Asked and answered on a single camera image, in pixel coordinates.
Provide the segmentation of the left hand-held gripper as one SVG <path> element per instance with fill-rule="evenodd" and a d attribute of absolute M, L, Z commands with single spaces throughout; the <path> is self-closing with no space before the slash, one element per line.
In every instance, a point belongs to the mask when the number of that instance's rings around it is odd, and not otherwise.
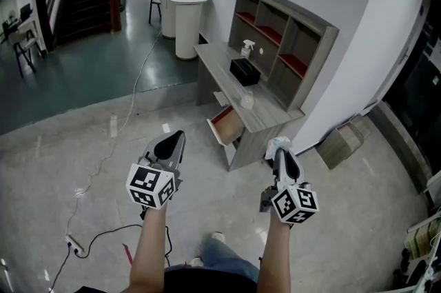
<path fill-rule="evenodd" d="M 151 140 L 130 168 L 125 186 L 131 200 L 144 209 L 160 209 L 171 200 L 182 182 L 179 166 L 184 149 L 182 130 Z"/>

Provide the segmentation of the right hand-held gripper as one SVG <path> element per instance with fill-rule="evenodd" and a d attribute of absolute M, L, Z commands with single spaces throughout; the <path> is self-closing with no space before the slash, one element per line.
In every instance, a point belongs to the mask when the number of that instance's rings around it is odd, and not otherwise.
<path fill-rule="evenodd" d="M 319 212 L 316 193 L 291 150 L 278 148 L 275 151 L 272 174 L 274 184 L 262 191 L 260 212 L 273 209 L 280 222 L 288 225 L 304 223 Z"/>

